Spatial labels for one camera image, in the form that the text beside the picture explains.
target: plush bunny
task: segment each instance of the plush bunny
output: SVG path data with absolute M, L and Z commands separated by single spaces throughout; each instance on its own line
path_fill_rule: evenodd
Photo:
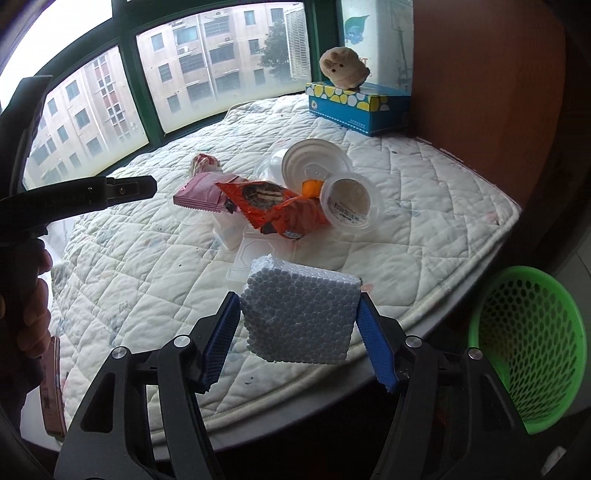
M 369 68 L 359 59 L 354 50 L 335 47 L 320 57 L 320 70 L 334 86 L 351 90 L 361 85 L 369 75 Z

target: plastic cup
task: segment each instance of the plastic cup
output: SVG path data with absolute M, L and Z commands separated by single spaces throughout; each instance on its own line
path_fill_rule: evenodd
M 353 172 L 331 175 L 322 185 L 320 205 L 330 224 L 344 233 L 374 230 L 384 215 L 376 185 Z

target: mattress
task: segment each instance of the mattress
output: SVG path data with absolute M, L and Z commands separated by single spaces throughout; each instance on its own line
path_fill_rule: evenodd
M 248 176 L 286 139 L 323 138 L 342 148 L 355 171 L 385 198 L 380 227 L 361 235 L 334 229 L 297 242 L 295 262 L 356 275 L 381 314 L 408 329 L 444 299 L 509 232 L 519 207 L 460 162 L 401 134 L 365 137 L 308 112 L 305 95 L 248 103 L 218 124 L 139 155 L 113 176 L 150 174 L 150 200 L 76 219 L 63 261 L 54 267 L 50 330 L 60 337 L 60 375 L 69 424 L 110 351 L 162 347 L 214 313 L 228 288 L 235 252 L 216 242 L 210 213 L 187 225 L 171 196 L 197 153 Z M 297 395 L 337 366 L 269 363 L 246 348 L 240 323 L 220 380 L 198 395 L 213 431 Z M 354 330 L 347 359 L 366 355 Z M 163 439 L 157 387 L 148 387 L 152 439 Z

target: foam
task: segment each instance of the foam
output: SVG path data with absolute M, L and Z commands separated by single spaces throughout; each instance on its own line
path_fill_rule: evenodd
M 241 295 L 248 349 L 269 362 L 344 362 L 360 295 L 353 275 L 259 257 Z

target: snack wrapper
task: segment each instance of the snack wrapper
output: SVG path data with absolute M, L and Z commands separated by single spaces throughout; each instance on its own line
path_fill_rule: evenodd
M 301 197 L 270 181 L 218 183 L 217 186 L 261 233 L 300 239 L 329 225 L 318 199 Z

